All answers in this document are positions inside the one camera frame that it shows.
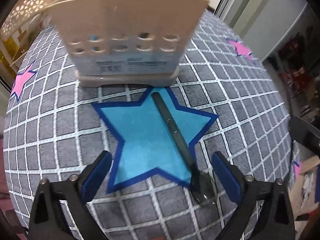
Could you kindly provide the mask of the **beige utensil holder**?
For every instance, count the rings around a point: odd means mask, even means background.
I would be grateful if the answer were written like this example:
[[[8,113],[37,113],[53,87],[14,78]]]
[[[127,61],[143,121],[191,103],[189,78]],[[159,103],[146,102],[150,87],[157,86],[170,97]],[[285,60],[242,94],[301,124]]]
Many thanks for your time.
[[[57,0],[48,14],[83,87],[171,86],[208,0]]]

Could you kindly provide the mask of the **black handled spoon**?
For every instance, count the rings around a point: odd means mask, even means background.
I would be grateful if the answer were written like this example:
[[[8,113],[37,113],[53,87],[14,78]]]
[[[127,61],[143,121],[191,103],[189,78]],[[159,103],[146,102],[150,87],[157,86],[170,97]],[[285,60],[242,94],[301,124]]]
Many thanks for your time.
[[[214,189],[212,184],[212,179],[209,174],[201,172],[195,163],[189,146],[187,145],[178,125],[176,124],[172,114],[167,108],[164,100],[162,99],[159,92],[154,92],[152,94],[152,99],[165,122],[170,135],[178,148],[178,151],[184,160],[185,165],[191,172],[190,179],[190,191],[197,202],[201,207],[204,206],[213,206],[216,204],[216,189]]]

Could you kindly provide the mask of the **grey checkered star tablecloth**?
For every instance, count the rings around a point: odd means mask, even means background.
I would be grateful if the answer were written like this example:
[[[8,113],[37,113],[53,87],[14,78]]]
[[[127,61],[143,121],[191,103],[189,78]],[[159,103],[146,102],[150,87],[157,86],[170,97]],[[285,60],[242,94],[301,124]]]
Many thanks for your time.
[[[236,53],[239,37],[207,11],[180,60],[180,73],[159,89],[200,170],[211,174],[221,152],[257,180],[290,168],[289,118],[266,69]],[[200,207],[187,189],[189,170],[146,86],[84,88],[52,26],[36,35],[9,99],[4,171],[14,213],[29,225],[41,179],[79,174],[104,150],[108,172],[88,209],[110,239],[214,239],[236,204],[221,184],[217,202]]]

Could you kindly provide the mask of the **cream flower-pattern storage rack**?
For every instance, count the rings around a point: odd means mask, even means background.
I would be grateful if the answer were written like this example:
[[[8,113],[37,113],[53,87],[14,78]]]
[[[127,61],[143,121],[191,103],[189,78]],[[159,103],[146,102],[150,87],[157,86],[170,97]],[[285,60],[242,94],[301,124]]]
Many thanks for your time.
[[[26,50],[21,48],[21,45],[17,42],[12,42],[15,45],[13,54],[11,55],[5,45],[10,41],[15,32],[25,36],[25,32],[22,30],[24,24],[30,22],[35,16],[52,4],[55,0],[18,0],[16,4],[9,12],[7,18],[1,26],[1,49],[4,49],[3,56],[8,63],[8,66],[17,72],[20,66],[19,61],[25,55]]]

